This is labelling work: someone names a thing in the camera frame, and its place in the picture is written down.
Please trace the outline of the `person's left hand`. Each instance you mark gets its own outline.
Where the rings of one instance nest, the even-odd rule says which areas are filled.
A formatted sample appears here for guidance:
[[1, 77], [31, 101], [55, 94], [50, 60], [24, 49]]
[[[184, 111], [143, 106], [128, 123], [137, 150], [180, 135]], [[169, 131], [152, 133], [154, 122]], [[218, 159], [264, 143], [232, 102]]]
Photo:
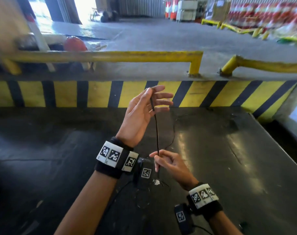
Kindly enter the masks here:
[[135, 148], [142, 140], [150, 119], [154, 117], [154, 107], [173, 106], [172, 99], [155, 99], [155, 93], [165, 90], [164, 85], [154, 86], [152, 89], [151, 104], [146, 107], [135, 106], [135, 98], [129, 102], [123, 123], [115, 136], [132, 148]]

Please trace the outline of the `person's right hand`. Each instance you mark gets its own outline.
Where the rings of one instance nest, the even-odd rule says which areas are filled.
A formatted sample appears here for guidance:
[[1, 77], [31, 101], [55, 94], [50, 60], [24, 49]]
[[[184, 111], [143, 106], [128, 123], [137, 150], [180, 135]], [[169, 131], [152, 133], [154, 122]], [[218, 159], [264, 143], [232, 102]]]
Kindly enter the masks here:
[[175, 153], [175, 160], [173, 162], [173, 170], [168, 172], [186, 191], [191, 190], [199, 181], [193, 176], [187, 168], [182, 157]]

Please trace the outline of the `person's left forearm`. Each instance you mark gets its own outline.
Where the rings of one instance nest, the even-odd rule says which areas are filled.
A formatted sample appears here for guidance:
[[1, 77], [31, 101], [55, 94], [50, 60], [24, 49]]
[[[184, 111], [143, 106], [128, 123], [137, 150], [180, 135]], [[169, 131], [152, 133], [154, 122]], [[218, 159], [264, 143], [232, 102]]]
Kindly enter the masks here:
[[54, 235], [94, 235], [117, 181], [94, 171]]

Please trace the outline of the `person's right forearm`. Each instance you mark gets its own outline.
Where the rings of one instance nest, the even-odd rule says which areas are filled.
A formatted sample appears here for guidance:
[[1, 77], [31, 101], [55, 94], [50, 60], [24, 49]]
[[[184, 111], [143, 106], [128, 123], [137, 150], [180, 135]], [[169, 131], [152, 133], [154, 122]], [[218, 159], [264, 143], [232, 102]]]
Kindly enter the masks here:
[[223, 211], [217, 212], [208, 223], [214, 235], [243, 235]]

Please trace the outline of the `yellow black striped dock edge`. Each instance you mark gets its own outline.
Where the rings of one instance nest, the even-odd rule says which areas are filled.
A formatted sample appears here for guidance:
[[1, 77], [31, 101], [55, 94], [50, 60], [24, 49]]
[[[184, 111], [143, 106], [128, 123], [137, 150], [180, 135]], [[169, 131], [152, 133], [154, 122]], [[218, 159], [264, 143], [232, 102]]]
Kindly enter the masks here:
[[0, 81], [0, 107], [126, 108], [145, 88], [164, 85], [174, 107], [242, 107], [272, 121], [297, 85], [287, 81]]

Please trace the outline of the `black wristband with marker tags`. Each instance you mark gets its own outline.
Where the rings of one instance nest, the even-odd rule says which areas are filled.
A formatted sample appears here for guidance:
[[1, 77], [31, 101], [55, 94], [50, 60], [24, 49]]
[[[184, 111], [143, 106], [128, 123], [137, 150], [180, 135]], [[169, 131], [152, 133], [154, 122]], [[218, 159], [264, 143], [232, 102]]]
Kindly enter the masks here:
[[219, 198], [209, 184], [199, 182], [188, 191], [187, 200], [195, 216], [202, 215], [207, 222], [223, 211]]
[[94, 170], [114, 179], [123, 173], [131, 173], [137, 163], [139, 154], [116, 137], [105, 141], [98, 155]]

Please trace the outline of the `red round cylinder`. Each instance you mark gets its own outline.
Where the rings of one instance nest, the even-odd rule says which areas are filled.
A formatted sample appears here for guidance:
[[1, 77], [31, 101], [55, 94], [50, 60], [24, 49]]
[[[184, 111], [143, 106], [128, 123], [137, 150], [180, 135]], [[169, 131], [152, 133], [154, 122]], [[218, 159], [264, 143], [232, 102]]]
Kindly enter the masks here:
[[76, 51], [76, 52], [83, 52], [83, 51], [88, 51], [87, 46], [85, 43], [75, 37], [75, 36], [69, 36], [66, 38], [63, 44], [64, 51]]

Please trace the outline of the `orange white traffic barrels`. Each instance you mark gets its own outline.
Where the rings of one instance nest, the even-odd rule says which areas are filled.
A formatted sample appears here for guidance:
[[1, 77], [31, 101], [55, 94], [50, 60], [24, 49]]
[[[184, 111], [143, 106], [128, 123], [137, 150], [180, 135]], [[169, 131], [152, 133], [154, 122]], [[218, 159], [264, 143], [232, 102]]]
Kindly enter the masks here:
[[179, 0], [165, 0], [165, 19], [176, 21]]

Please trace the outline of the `dark wheeled cart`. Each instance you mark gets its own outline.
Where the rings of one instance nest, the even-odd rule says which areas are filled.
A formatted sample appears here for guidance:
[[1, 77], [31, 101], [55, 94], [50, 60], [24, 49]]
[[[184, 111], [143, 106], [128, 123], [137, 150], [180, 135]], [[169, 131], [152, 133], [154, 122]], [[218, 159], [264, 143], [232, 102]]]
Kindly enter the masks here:
[[117, 22], [119, 21], [119, 14], [116, 11], [108, 12], [108, 11], [97, 11], [94, 10], [89, 17], [91, 22], [101, 22], [101, 23], [108, 23], [108, 22]]

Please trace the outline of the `white machine cabinet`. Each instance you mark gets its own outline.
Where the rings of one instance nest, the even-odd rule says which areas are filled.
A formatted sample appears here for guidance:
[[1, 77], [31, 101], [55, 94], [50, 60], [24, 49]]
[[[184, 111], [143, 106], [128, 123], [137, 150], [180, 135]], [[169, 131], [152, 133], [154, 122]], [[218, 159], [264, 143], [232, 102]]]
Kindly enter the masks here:
[[176, 22], [194, 22], [198, 8], [198, 0], [179, 0]]

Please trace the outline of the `low yellow floor barrier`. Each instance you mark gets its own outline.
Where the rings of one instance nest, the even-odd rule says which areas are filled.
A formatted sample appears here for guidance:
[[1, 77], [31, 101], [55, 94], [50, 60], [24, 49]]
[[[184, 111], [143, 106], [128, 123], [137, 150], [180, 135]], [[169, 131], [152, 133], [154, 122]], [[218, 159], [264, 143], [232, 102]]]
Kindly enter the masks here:
[[216, 26], [217, 29], [228, 29], [231, 30], [237, 34], [249, 34], [253, 39], [261, 38], [262, 40], [267, 40], [267, 38], [270, 36], [270, 31], [264, 31], [262, 27], [257, 28], [248, 28], [248, 29], [241, 29], [236, 26], [230, 25], [228, 23], [222, 22], [222, 21], [214, 21], [209, 19], [202, 19], [201, 20], [202, 25], [209, 25], [209, 26]]

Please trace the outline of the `brown cardboard box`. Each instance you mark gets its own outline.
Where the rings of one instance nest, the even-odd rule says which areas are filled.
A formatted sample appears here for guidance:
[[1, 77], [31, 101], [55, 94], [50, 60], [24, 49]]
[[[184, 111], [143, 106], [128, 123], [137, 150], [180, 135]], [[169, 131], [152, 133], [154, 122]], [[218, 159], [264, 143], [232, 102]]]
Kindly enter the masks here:
[[217, 0], [213, 4], [211, 20], [224, 22], [227, 19], [232, 2], [229, 0]]

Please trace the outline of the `long yellow guard rail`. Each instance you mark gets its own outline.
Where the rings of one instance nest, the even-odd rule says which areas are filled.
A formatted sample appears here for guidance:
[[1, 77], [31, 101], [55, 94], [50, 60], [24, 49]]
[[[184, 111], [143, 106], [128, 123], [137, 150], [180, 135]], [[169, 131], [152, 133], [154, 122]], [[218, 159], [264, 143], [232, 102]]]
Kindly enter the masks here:
[[188, 73], [199, 73], [203, 51], [16, 51], [1, 55], [12, 75], [21, 74], [17, 63], [190, 63]]

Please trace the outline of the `bent yellow guard rail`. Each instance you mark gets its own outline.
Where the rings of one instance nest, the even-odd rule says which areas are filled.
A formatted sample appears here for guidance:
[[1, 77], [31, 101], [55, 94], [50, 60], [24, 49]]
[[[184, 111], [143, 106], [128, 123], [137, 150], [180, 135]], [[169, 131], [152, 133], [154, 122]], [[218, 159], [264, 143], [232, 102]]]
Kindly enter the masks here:
[[239, 55], [234, 55], [222, 68], [219, 69], [219, 75], [230, 77], [233, 75], [233, 71], [239, 67], [267, 72], [297, 74], [297, 63], [252, 60], [243, 58]]

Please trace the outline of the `white slanted post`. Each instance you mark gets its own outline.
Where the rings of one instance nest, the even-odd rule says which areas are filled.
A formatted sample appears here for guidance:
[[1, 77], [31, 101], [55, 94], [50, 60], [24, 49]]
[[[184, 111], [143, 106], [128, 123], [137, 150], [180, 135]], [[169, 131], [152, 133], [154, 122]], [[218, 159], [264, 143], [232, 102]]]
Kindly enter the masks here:
[[37, 26], [36, 21], [33, 18], [33, 16], [31, 14], [26, 14], [25, 18], [28, 22], [28, 26], [29, 26], [30, 30], [34, 34], [34, 37], [35, 37], [35, 40], [36, 40], [39, 50], [42, 52], [50, 51], [50, 48], [49, 48], [47, 42], [45, 41], [45, 38], [42, 35], [39, 27]]

